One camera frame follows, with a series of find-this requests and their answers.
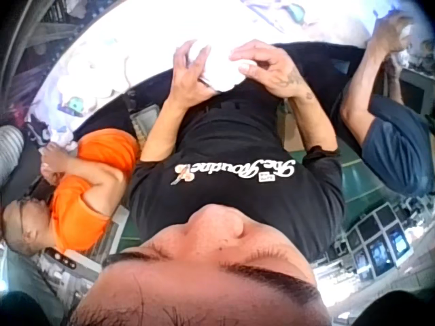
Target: orange shirt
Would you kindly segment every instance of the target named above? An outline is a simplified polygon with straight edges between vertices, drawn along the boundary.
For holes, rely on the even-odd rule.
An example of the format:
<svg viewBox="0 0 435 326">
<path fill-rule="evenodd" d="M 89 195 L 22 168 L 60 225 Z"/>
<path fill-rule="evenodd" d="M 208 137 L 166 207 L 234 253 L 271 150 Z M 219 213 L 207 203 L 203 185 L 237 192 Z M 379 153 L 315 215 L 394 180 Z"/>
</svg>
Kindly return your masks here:
<svg viewBox="0 0 435 326">
<path fill-rule="evenodd" d="M 127 132 L 103 129 L 80 139 L 77 157 L 118 168 L 130 179 L 138 152 L 136 139 Z M 82 195 L 91 187 L 82 178 L 65 175 L 54 192 L 52 225 L 56 246 L 62 252 L 89 249 L 103 235 L 110 222 L 110 217 L 93 211 L 83 202 Z"/>
</svg>

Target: tattoo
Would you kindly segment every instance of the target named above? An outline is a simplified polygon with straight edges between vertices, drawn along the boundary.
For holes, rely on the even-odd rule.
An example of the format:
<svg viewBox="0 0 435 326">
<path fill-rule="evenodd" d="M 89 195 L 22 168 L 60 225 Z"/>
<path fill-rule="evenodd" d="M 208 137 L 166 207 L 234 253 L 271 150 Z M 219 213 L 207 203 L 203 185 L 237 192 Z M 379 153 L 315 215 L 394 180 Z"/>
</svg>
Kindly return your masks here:
<svg viewBox="0 0 435 326">
<path fill-rule="evenodd" d="M 282 88 L 288 87 L 290 84 L 301 85 L 303 79 L 296 67 L 293 67 L 292 71 L 287 75 L 287 79 L 277 78 L 276 85 Z"/>
</svg>

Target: bare arm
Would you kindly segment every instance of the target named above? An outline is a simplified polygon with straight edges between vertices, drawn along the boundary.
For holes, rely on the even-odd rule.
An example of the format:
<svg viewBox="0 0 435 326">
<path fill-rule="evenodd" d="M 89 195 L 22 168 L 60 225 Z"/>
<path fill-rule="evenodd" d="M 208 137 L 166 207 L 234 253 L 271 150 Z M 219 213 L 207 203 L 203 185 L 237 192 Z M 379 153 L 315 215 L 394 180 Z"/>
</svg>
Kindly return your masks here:
<svg viewBox="0 0 435 326">
<path fill-rule="evenodd" d="M 390 99 L 404 105 L 399 77 L 388 76 L 388 95 Z"/>
<path fill-rule="evenodd" d="M 43 168 L 49 173 L 65 173 L 83 178 L 91 188 L 82 196 L 89 208 L 106 217 L 117 209 L 126 189 L 126 177 L 117 168 L 104 163 L 73 158 L 54 143 L 42 151 Z"/>
<path fill-rule="evenodd" d="M 320 146 L 326 151 L 338 149 L 337 139 L 331 121 L 321 108 L 319 101 L 311 89 L 302 93 L 305 96 L 289 98 L 304 148 L 309 151 L 314 146 Z"/>
<path fill-rule="evenodd" d="M 198 80 L 203 74 L 210 47 L 203 48 L 187 68 L 186 56 L 194 42 L 185 42 L 174 54 L 171 92 L 143 146 L 142 162 L 159 162 L 170 156 L 186 112 L 216 94 Z"/>
<path fill-rule="evenodd" d="M 186 110 L 166 101 L 142 149 L 142 162 L 159 162 L 174 150 L 177 134 Z"/>
<path fill-rule="evenodd" d="M 370 43 L 341 105 L 341 117 L 361 145 L 375 117 L 368 111 L 373 86 L 387 54 Z"/>
<path fill-rule="evenodd" d="M 248 59 L 262 63 L 258 66 L 242 66 L 240 71 L 263 84 L 271 94 L 288 99 L 307 151 L 314 146 L 320 146 L 326 151 L 337 150 L 335 131 L 328 116 L 287 52 L 253 40 L 235 49 L 230 59 Z"/>
<path fill-rule="evenodd" d="M 65 173 L 81 177 L 92 185 L 82 196 L 89 208 L 107 217 L 115 213 L 127 185 L 122 171 L 107 164 L 69 157 Z"/>
<path fill-rule="evenodd" d="M 375 120 L 368 106 L 377 73 L 390 52 L 406 48 L 409 37 L 401 39 L 400 34 L 411 22 L 409 17 L 396 10 L 378 19 L 362 62 L 351 80 L 341 105 L 341 117 L 360 145 Z"/>
</svg>

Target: hand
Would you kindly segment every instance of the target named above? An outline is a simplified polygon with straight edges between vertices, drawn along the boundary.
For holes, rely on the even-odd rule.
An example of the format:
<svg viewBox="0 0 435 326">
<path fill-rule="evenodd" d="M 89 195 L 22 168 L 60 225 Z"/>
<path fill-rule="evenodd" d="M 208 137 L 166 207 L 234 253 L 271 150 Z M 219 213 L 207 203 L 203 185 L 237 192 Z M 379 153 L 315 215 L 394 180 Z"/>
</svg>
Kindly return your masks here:
<svg viewBox="0 0 435 326">
<path fill-rule="evenodd" d="M 230 60 L 240 59 L 258 63 L 258 66 L 242 65 L 239 70 L 246 77 L 263 84 L 271 94 L 281 98 L 313 98 L 298 68 L 284 50 L 253 40 L 232 51 Z"/>
<path fill-rule="evenodd" d="M 396 55 L 390 54 L 384 62 L 385 72 L 390 78 L 399 78 L 403 67 L 398 62 Z"/>
<path fill-rule="evenodd" d="M 196 60 L 187 68 L 186 58 L 193 43 L 195 41 L 185 42 L 174 55 L 174 73 L 168 101 L 183 110 L 188 110 L 217 94 L 215 90 L 198 80 L 203 74 L 210 54 L 209 46 L 203 48 Z"/>
<path fill-rule="evenodd" d="M 41 175 L 50 184 L 57 187 L 62 179 L 62 173 L 54 173 L 48 168 L 46 163 L 41 165 Z"/>
<path fill-rule="evenodd" d="M 411 36 L 400 38 L 400 34 L 406 26 L 412 23 L 413 19 L 405 16 L 404 12 L 392 10 L 385 17 L 376 20 L 375 30 L 369 44 L 375 45 L 385 55 L 403 51 L 409 46 Z"/>
<path fill-rule="evenodd" d="M 42 149 L 41 169 L 51 173 L 63 173 L 67 169 L 69 155 L 56 143 L 49 143 Z"/>
</svg>

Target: green floor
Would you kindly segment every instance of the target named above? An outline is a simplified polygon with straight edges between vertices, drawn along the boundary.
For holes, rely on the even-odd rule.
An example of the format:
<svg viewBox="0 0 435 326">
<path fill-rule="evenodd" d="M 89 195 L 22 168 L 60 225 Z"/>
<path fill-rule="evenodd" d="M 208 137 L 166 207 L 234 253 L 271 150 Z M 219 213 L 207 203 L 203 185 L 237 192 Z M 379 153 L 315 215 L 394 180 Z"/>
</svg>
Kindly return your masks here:
<svg viewBox="0 0 435 326">
<path fill-rule="evenodd" d="M 346 199 L 346 218 L 343 227 L 348 229 L 359 216 L 383 204 L 395 201 L 397 195 L 378 180 L 361 159 L 346 144 L 339 141 L 343 167 L 343 192 Z M 293 152 L 292 156 L 302 162 L 304 151 Z M 129 219 L 121 237 L 119 251 L 140 245 L 134 222 Z"/>
</svg>

